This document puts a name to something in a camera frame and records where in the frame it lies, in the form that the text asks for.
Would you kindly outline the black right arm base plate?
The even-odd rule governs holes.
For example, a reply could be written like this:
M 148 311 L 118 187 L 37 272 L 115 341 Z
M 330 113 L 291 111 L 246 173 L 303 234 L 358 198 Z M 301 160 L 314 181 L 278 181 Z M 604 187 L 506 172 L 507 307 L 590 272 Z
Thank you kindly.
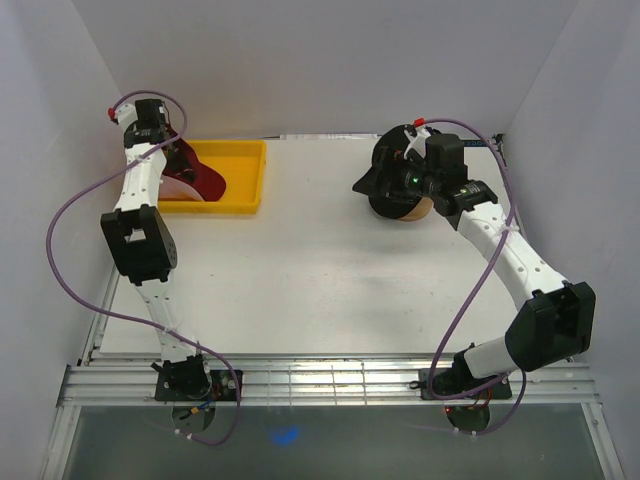
M 413 380 L 409 384 L 409 388 L 411 390 L 420 391 L 420 397 L 422 400 L 432 399 L 427 388 L 429 372 L 430 370 L 428 368 L 420 369 L 418 371 L 418 379 Z M 451 373 L 449 368 L 437 368 L 432 382 L 432 389 L 437 395 L 453 396 L 459 395 L 465 391 L 476 389 L 498 378 L 500 378 L 500 375 L 494 375 L 482 379 L 471 378 L 470 380 L 459 380 L 454 378 L 454 374 Z M 492 384 L 489 391 L 493 399 L 507 400 L 512 398 L 512 390 L 508 379 L 501 379 L 499 382 Z

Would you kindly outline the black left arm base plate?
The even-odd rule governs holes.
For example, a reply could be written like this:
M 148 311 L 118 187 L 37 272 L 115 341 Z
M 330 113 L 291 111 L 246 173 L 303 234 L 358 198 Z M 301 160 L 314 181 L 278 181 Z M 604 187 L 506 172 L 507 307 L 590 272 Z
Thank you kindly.
M 153 399 L 159 402 L 236 401 L 242 389 L 242 370 L 210 370 L 206 380 L 173 381 L 158 374 Z

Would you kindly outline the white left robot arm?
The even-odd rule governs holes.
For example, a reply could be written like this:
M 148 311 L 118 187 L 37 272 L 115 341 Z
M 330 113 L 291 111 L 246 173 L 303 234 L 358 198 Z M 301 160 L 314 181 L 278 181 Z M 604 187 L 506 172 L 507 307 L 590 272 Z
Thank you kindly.
M 110 112 L 123 130 L 127 171 L 118 202 L 100 226 L 121 276 L 143 300 L 155 324 L 161 362 L 152 368 L 161 385 L 182 399 L 209 396 L 212 376 L 193 338 L 179 331 L 171 274 L 177 248 L 158 209 L 161 176 L 173 136 L 165 103 L 156 98 L 122 104 Z

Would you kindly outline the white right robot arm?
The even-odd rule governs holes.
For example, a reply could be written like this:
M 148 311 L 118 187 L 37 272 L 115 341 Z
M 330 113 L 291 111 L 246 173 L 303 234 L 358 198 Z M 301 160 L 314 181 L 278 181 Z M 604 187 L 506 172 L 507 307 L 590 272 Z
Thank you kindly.
M 456 353 L 446 370 L 431 369 L 430 397 L 474 397 L 513 371 L 533 372 L 589 349 L 594 290 L 554 270 L 513 227 L 491 187 L 470 178 L 457 135 L 394 127 L 377 141 L 370 168 L 352 189 L 387 219 L 405 218 L 430 201 L 486 259 L 517 310 L 503 336 Z

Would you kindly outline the black NY cap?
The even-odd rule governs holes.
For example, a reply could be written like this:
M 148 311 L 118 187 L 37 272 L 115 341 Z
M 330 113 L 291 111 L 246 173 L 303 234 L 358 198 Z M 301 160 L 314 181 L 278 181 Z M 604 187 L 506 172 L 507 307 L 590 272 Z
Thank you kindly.
M 373 154 L 379 149 L 389 149 L 395 151 L 394 179 L 390 195 L 386 198 L 370 198 L 369 205 L 375 214 L 382 218 L 402 221 L 401 218 L 407 215 L 414 206 L 424 197 L 412 196 L 406 193 L 405 173 L 409 161 L 404 158 L 404 150 L 408 140 L 404 135 L 404 126 L 401 124 L 393 127 L 381 136 L 374 146 Z

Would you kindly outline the red cap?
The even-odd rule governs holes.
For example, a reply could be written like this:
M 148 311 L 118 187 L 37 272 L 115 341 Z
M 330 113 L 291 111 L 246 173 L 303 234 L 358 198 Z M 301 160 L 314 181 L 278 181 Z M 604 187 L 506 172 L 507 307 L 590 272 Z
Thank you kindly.
M 205 202 L 219 201 L 226 191 L 224 177 L 199 160 L 195 150 L 183 139 L 164 150 L 166 166 L 162 176 L 179 179 L 195 188 Z

